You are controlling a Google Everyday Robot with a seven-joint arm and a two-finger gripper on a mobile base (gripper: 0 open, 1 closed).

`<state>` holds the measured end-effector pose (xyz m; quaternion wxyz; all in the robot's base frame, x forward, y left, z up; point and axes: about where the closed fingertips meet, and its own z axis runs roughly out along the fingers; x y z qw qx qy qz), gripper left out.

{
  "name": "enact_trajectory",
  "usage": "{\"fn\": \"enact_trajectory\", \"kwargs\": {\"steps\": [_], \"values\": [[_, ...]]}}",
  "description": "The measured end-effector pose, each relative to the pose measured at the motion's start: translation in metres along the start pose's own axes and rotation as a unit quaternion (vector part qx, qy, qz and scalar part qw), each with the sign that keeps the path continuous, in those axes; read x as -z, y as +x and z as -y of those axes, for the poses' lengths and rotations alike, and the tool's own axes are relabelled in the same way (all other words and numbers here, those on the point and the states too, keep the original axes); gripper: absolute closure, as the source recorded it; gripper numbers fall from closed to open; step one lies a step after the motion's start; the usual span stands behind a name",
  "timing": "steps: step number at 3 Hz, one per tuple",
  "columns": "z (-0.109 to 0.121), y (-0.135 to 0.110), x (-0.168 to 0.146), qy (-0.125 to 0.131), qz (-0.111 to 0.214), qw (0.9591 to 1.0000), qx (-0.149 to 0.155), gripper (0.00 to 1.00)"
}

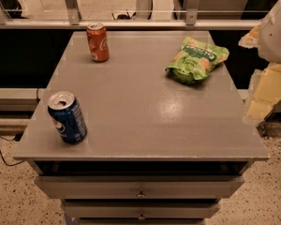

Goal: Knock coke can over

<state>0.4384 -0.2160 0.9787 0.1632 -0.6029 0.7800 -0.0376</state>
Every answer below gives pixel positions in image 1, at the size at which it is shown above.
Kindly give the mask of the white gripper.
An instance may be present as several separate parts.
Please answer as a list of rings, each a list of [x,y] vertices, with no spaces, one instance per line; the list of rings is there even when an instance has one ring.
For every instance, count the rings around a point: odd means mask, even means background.
[[[256,126],[281,100],[281,0],[277,1],[261,25],[241,37],[238,45],[247,49],[258,47],[259,56],[272,62],[264,70],[254,71],[244,103],[243,122]]]

